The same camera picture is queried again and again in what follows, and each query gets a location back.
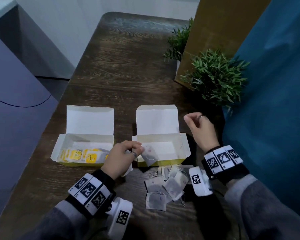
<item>ring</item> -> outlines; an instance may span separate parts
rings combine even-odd
[[[132,154],[134,155],[134,159],[138,157],[138,155],[135,152],[132,152]]]
[[[201,119],[201,117],[203,117],[204,115],[202,114],[202,115],[200,115],[199,117],[198,117],[198,120],[200,120]]]

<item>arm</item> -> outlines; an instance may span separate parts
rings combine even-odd
[[[125,151],[128,149],[134,149],[137,155],[144,151],[139,142],[124,141],[116,144],[110,151],[102,168],[91,174],[101,181],[109,191],[113,189],[115,179],[124,174],[134,160],[132,153],[125,154]],[[102,205],[97,214],[102,213],[100,211],[104,213],[105,210],[101,209],[106,208]],[[82,239],[88,232],[89,220],[93,217],[76,198],[69,195],[49,211],[35,229],[26,233],[20,240]]]
[[[209,153],[220,148],[220,144],[213,124],[207,117],[200,116],[201,113],[191,113],[184,120],[198,146]],[[224,198],[249,239],[300,240],[300,216],[248,173],[241,163],[218,173],[220,176],[217,178],[228,187]]]

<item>blue curtain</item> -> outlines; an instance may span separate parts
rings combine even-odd
[[[237,55],[249,84],[224,143],[300,215],[300,0],[272,0]]]

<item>dark wooden tabletop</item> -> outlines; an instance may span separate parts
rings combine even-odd
[[[67,105],[114,108],[114,135],[121,142],[131,140],[140,105],[175,104],[180,131],[191,134],[183,116],[197,110],[187,89],[173,81],[176,62],[164,62],[162,56],[169,32],[186,23],[120,13],[103,16],[0,217],[0,240],[31,230],[77,180],[94,170],[50,159],[59,134],[66,132]],[[115,187],[119,197],[134,205],[130,232],[143,239],[203,239],[193,202],[172,202],[166,212],[146,210],[147,179],[149,171],[135,168]]]

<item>potted plant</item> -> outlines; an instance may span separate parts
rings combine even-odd
[[[178,70],[180,61],[182,60],[182,55],[185,50],[190,30],[192,27],[193,18],[190,18],[189,20],[189,26],[185,26],[180,30],[173,29],[173,36],[169,37],[167,40],[167,44],[169,45],[169,48],[167,51],[163,54],[164,60],[171,59],[171,60],[177,60],[176,70]]]
[[[241,92],[247,78],[242,71],[250,62],[229,59],[221,50],[208,49],[192,58],[193,69],[185,72],[181,79],[190,83],[192,88],[205,101],[217,106],[228,107],[241,102]]]

